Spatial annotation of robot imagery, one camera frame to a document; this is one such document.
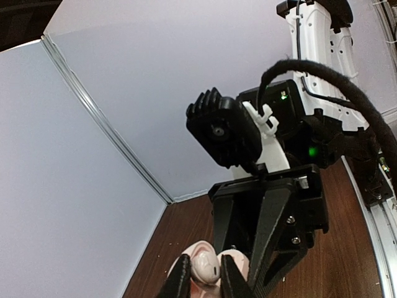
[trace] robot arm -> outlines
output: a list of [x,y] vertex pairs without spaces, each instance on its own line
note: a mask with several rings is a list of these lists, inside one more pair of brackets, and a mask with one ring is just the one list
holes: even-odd
[[[357,184],[371,206],[386,199],[379,199],[381,192],[393,193],[383,189],[389,186],[378,172],[380,147],[389,164],[397,165],[390,128],[354,84],[346,0],[286,0],[277,13],[289,24],[296,60],[276,63],[258,88],[236,100],[214,88],[187,109],[188,130],[236,178],[208,193],[215,253],[234,248],[248,258],[246,286],[257,298],[269,294],[314,246],[315,230],[328,231],[318,167],[351,156]],[[290,70],[293,80],[271,83]],[[239,297],[228,296],[233,293],[229,277],[237,276],[235,289],[245,287],[245,280],[228,260],[220,270],[229,288],[221,295]]]

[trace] white plastic clip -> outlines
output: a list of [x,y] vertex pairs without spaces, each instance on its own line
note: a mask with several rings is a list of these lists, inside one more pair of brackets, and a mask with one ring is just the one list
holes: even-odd
[[253,121],[255,122],[255,124],[259,127],[259,130],[265,133],[267,136],[273,137],[277,131],[277,127],[279,126],[279,121],[274,116],[272,116],[273,114],[272,109],[267,104],[264,104],[263,105],[264,115],[261,116],[259,115],[258,111],[255,110],[255,108],[252,106],[250,102],[244,101],[243,105],[248,111]]

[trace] black plastic housing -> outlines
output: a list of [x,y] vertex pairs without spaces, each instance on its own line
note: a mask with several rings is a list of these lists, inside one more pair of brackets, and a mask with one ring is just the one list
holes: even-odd
[[186,127],[220,166],[255,173],[262,153],[261,133],[243,104],[216,88],[201,93],[186,111]]

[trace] white wall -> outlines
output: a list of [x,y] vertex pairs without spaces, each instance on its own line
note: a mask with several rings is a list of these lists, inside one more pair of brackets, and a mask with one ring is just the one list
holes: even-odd
[[0,69],[0,297],[120,297],[164,203],[40,43]]
[[[213,86],[259,84],[291,53],[281,0],[64,0],[47,33],[113,126],[174,197],[230,179],[185,129],[185,109]],[[353,0],[364,90],[387,111],[397,86],[370,0]]]

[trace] green led light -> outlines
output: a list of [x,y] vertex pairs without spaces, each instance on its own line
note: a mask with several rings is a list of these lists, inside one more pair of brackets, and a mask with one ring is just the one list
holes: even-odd
[[317,147],[309,147],[309,156],[316,157],[318,155],[318,148]]

